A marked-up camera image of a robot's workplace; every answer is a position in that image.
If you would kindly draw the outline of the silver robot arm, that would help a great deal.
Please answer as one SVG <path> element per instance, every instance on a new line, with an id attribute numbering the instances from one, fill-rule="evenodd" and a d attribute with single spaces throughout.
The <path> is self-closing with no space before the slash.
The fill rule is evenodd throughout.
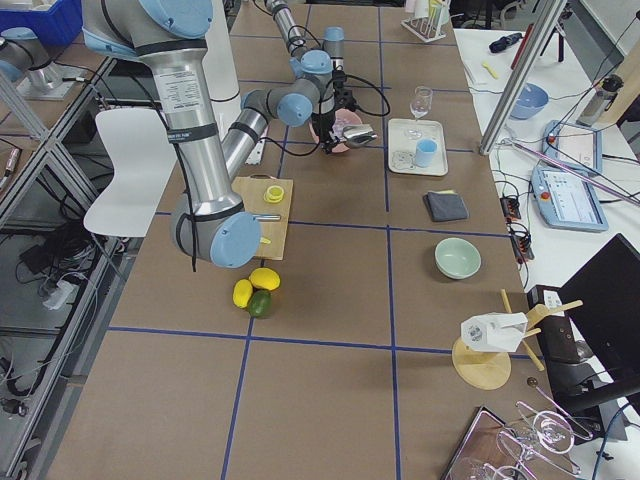
<path id="1" fill-rule="evenodd" d="M 255 1 L 257 8 L 272 18 L 290 55 L 294 75 L 329 75 L 344 71 L 344 30 L 340 26 L 326 27 L 319 40 L 298 23 L 287 1 Z"/>
<path id="2" fill-rule="evenodd" d="M 335 142 L 329 53 L 308 48 L 296 34 L 287 2 L 268 1 L 265 7 L 286 42 L 296 79 L 285 87 L 247 94 L 237 119 L 221 134 L 203 68 L 205 35 L 214 19 L 211 2 L 82 4 L 89 49 L 140 62 L 153 74 L 167 138 L 186 186 L 172 215 L 174 244 L 194 260 L 224 268 L 245 265 L 260 245 L 259 221 L 246 211 L 232 181 L 269 122 L 277 119 L 292 127 L 312 122 L 321 146 L 331 148 Z"/>

